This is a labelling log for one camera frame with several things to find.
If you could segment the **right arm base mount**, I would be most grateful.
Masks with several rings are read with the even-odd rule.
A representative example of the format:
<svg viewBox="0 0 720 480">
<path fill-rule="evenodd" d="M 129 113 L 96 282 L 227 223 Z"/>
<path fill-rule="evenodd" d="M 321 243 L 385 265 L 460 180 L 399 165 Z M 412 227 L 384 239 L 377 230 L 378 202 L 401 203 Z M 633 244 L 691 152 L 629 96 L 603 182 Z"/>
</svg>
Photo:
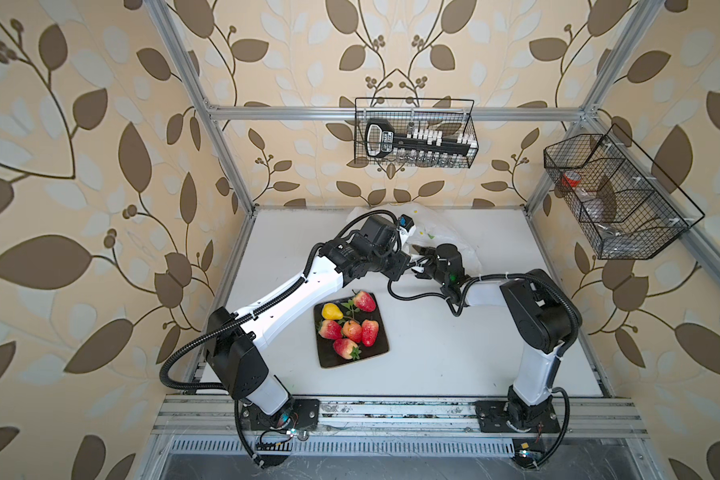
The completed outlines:
<svg viewBox="0 0 720 480">
<path fill-rule="evenodd" d="M 552 397 L 528 406 L 520 399 L 481 400 L 474 404 L 482 433 L 514 433 L 513 463 L 523 470 L 540 470 L 557 452 L 568 432 L 570 401 L 563 398 L 563 412 L 557 414 Z"/>
</svg>

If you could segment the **white plastic bag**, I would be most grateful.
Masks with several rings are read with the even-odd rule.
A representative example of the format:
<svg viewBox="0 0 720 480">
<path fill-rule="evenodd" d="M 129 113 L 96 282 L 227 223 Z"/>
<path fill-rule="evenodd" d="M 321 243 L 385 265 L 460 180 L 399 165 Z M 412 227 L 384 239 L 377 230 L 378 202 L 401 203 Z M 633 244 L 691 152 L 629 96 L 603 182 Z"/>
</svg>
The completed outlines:
<svg viewBox="0 0 720 480">
<path fill-rule="evenodd" d="M 470 242 L 464 232 L 461 232 L 453 219 L 446 211 L 436 211 L 422 204 L 386 204 L 370 207 L 357 207 L 347 218 L 348 223 L 336 235 L 337 238 L 347 237 L 353 230 L 360 230 L 364 223 L 370 219 L 395 223 L 404 215 L 411 218 L 412 226 L 400 234 L 401 251 L 410 256 L 406 264 L 421 260 L 423 255 L 416 248 L 436 249 L 441 244 L 453 244 L 462 257 L 463 266 L 467 274 L 477 274 L 483 267 L 477 254 L 477 247 Z"/>
</svg>

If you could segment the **yellow fake pear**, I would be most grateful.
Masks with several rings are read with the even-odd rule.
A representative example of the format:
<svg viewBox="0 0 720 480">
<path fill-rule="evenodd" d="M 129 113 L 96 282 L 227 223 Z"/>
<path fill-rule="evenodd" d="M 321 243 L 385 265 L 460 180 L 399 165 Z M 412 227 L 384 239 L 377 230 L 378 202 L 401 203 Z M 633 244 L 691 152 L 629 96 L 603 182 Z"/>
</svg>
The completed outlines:
<svg viewBox="0 0 720 480">
<path fill-rule="evenodd" d="M 341 308 L 334 303 L 326 303 L 321 309 L 321 316 L 325 320 L 339 321 L 344 319 Z"/>
</svg>

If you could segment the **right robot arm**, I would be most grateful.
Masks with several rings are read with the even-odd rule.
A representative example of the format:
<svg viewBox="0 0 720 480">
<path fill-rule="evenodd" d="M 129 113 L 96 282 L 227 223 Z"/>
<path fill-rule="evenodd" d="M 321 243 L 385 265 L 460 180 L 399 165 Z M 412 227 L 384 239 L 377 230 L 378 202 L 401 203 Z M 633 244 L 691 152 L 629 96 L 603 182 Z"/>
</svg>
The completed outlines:
<svg viewBox="0 0 720 480">
<path fill-rule="evenodd" d="M 545 271 L 470 276 L 450 243 L 420 247 L 415 256 L 387 252 L 383 264 L 390 282 L 408 270 L 436 282 L 439 290 L 425 295 L 444 300 L 456 317 L 473 306 L 505 305 L 524 342 L 519 373 L 507 393 L 508 421 L 525 429 L 551 408 L 553 385 L 564 354 L 578 338 L 581 314 Z"/>
</svg>

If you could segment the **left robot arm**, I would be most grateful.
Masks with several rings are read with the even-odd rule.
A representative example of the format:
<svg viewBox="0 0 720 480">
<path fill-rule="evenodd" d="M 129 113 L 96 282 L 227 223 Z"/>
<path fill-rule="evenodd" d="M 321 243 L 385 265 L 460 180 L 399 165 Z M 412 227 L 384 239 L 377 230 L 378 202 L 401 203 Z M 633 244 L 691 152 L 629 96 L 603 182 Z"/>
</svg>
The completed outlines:
<svg viewBox="0 0 720 480">
<path fill-rule="evenodd" d="M 396 281 L 410 262 L 403 251 L 414 231 L 408 215 L 372 210 L 351 220 L 326 242 L 315 244 L 304 269 L 260 300 L 229 312 L 220 307 L 209 319 L 211 328 L 172 353 L 162 364 L 160 382 L 174 390 L 224 390 L 234 400 L 247 400 L 273 413 L 290 399 L 290 393 L 270 372 L 261 351 L 285 327 L 325 297 L 368 273 Z M 216 382 L 180 382 L 170 377 L 175 363 L 192 350 L 210 345 L 206 363 Z"/>
</svg>

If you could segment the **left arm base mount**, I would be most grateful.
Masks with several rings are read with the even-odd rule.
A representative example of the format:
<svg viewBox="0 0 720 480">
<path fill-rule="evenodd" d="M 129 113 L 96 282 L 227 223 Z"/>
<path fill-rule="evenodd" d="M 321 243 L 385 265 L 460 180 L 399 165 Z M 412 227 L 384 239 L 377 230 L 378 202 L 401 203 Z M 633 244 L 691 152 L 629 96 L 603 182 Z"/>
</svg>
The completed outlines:
<svg viewBox="0 0 720 480">
<path fill-rule="evenodd" d="M 289 398 L 274 414 L 255 404 L 235 401 L 235 431 L 243 451 L 254 465 L 267 469 L 282 464 L 294 439 L 305 441 L 319 423 L 321 402 L 313 398 Z"/>
</svg>

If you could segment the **red orange fake pear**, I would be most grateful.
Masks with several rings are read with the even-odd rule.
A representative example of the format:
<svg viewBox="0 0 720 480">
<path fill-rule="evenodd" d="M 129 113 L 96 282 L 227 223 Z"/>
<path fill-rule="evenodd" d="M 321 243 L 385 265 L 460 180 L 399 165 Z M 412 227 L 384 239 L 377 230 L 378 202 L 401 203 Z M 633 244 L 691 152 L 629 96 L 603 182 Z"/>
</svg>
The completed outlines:
<svg viewBox="0 0 720 480">
<path fill-rule="evenodd" d="M 342 326 L 342 335 L 351 341 L 362 343 L 362 326 L 355 320 L 348 320 Z"/>
</svg>

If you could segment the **green fake leaf sprig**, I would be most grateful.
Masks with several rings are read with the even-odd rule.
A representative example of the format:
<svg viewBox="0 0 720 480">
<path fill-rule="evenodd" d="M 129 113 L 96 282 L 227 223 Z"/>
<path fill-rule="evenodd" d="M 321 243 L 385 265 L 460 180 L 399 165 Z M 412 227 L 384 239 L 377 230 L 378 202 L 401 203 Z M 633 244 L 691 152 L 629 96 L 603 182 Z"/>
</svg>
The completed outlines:
<svg viewBox="0 0 720 480">
<path fill-rule="evenodd" d="M 349 298 L 346 302 L 342 302 L 340 307 L 342 308 L 344 320 L 355 320 L 360 312 L 360 309 L 355 304 L 355 300 L 353 298 Z"/>
</svg>

